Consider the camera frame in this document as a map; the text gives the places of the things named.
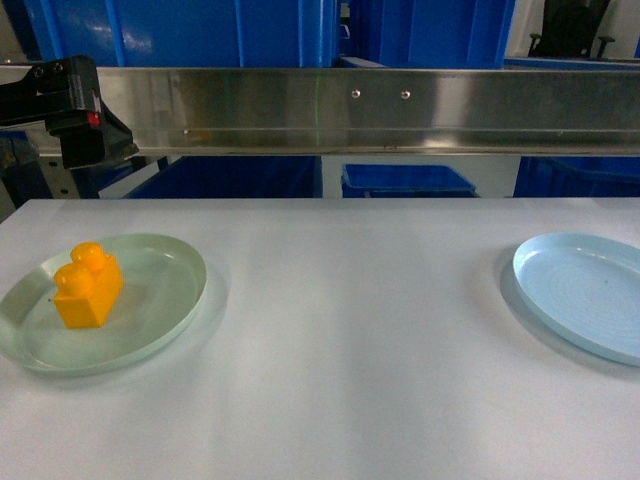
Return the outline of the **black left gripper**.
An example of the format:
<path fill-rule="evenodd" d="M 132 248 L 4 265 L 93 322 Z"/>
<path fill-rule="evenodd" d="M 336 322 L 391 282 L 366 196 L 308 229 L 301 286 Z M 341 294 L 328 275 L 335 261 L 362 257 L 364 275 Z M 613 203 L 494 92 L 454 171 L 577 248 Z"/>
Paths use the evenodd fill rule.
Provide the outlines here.
<path fill-rule="evenodd" d="M 118 164 L 139 153 L 131 130 L 105 104 L 88 56 L 35 64 L 1 85 L 1 126 L 36 122 L 59 140 L 66 169 Z"/>

